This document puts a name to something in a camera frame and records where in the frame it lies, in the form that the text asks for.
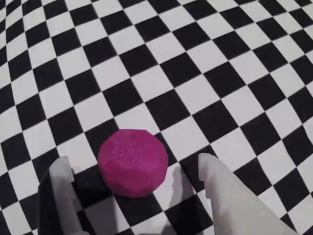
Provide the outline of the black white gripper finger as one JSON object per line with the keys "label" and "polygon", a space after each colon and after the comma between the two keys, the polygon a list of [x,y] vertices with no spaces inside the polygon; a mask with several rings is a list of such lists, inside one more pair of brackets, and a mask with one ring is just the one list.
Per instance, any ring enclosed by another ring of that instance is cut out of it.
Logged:
{"label": "black white gripper finger", "polygon": [[77,211],[80,203],[72,186],[74,175],[68,157],[49,167],[38,187],[38,234],[83,235]]}

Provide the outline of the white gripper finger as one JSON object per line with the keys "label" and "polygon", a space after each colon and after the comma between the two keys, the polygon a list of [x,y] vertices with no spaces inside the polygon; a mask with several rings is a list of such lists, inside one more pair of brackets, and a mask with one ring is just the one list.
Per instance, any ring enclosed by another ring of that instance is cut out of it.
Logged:
{"label": "white gripper finger", "polygon": [[294,235],[221,160],[209,153],[198,156],[199,179],[211,201],[217,235]]}

